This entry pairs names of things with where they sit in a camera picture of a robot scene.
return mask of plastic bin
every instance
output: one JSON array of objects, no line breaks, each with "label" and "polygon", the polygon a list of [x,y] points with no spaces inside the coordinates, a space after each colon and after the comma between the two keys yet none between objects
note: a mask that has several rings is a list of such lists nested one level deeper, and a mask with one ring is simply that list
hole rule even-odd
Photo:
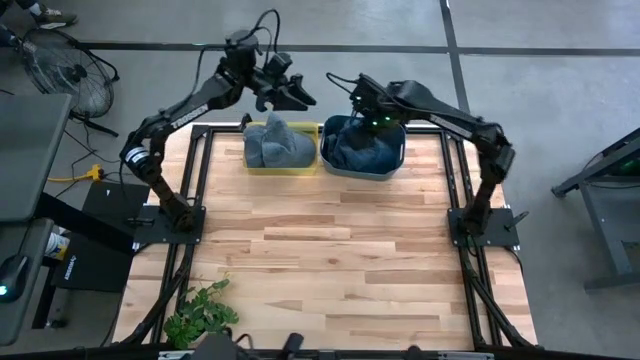
[{"label": "plastic bin", "polygon": [[[266,122],[251,122],[247,126],[266,125]],[[251,175],[314,175],[318,169],[318,123],[316,122],[287,122],[287,126],[293,131],[305,134],[313,140],[316,146],[316,157],[313,163],[306,168],[250,168],[247,167],[247,159],[243,154],[243,164]]]},{"label": "plastic bin", "polygon": [[358,179],[365,180],[376,180],[376,181],[384,181],[388,180],[393,176],[393,174],[398,171],[400,166],[404,163],[404,148],[406,143],[406,133],[402,126],[398,126],[392,131],[387,131],[379,135],[379,138],[384,141],[387,145],[389,145],[393,150],[397,151],[398,161],[395,169],[381,174],[376,173],[364,173],[352,170],[338,169],[334,167],[326,157],[327,147],[324,146],[324,139],[326,136],[332,135],[340,131],[344,126],[344,123],[351,119],[351,116],[344,115],[336,115],[332,116],[324,123],[324,128],[322,129],[322,141],[320,143],[320,154],[322,155],[322,162],[324,164],[324,168],[328,173],[339,175],[339,176],[348,176]]}]

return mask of blue towel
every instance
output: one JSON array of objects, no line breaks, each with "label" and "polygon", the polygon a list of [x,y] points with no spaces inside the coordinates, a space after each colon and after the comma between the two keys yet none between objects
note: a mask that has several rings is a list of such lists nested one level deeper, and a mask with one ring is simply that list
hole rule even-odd
[{"label": "blue towel", "polygon": [[380,137],[363,127],[360,119],[345,121],[341,129],[328,129],[327,160],[335,168],[386,174],[398,167],[400,155]]}]

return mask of desk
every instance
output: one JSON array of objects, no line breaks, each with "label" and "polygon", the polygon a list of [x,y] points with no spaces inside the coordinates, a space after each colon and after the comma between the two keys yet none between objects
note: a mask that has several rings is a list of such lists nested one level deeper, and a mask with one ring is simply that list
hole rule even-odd
[{"label": "desk", "polygon": [[[22,326],[54,222],[122,256],[133,256],[132,236],[42,192],[67,123],[71,99],[70,95],[0,97],[0,262],[16,253],[23,238],[21,253],[29,257],[23,295],[13,303],[0,304],[0,315],[7,315],[0,317],[2,326],[8,330],[3,331],[0,346],[15,341]],[[41,302],[37,311],[45,317],[48,300]]]},{"label": "desk", "polygon": [[[174,189],[190,133],[185,128],[167,142],[163,174]],[[304,348],[473,348],[460,263],[448,239],[438,136],[410,135],[403,167],[386,182],[323,168],[309,177],[250,176],[242,154],[241,134],[215,134],[205,229],[190,279],[199,287],[230,275],[223,302],[239,313],[236,334],[251,333],[256,347],[266,349],[282,347],[293,331],[305,336]],[[467,154],[477,187],[472,146]],[[503,203],[501,190],[493,200]],[[114,341],[129,335],[155,302],[166,252],[166,245],[152,245],[133,260]],[[486,253],[497,302],[535,342],[517,262],[503,249]],[[167,315],[173,310],[170,303]]]},{"label": "desk", "polygon": [[[558,198],[580,189],[591,223],[610,256],[613,274],[587,281],[586,291],[640,284],[640,269],[633,266],[637,256],[628,251],[640,243],[640,177],[630,176],[629,172],[635,173],[633,170],[621,174],[622,167],[638,157],[640,128],[602,150],[582,171],[551,189]],[[611,176],[625,172],[624,176]]]}]

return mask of gray towel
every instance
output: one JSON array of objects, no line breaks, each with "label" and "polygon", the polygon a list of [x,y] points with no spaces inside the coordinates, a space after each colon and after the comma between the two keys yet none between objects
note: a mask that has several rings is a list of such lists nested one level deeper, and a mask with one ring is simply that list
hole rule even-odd
[{"label": "gray towel", "polygon": [[247,167],[305,168],[316,159],[316,144],[306,134],[296,132],[275,113],[266,126],[249,126],[244,131]]}]

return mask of sneaker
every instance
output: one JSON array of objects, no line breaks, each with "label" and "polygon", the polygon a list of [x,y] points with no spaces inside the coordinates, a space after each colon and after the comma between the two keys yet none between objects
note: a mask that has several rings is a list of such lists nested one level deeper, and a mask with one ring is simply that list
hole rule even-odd
[{"label": "sneaker", "polygon": [[49,9],[48,7],[40,4],[40,15],[34,15],[33,19],[38,24],[38,27],[42,29],[55,29],[64,26],[70,26],[78,21],[78,16],[71,13],[63,13],[60,10]]},{"label": "sneaker", "polygon": [[20,52],[22,40],[20,40],[19,37],[14,36],[11,40],[9,40],[9,46],[11,46],[15,52]]}]

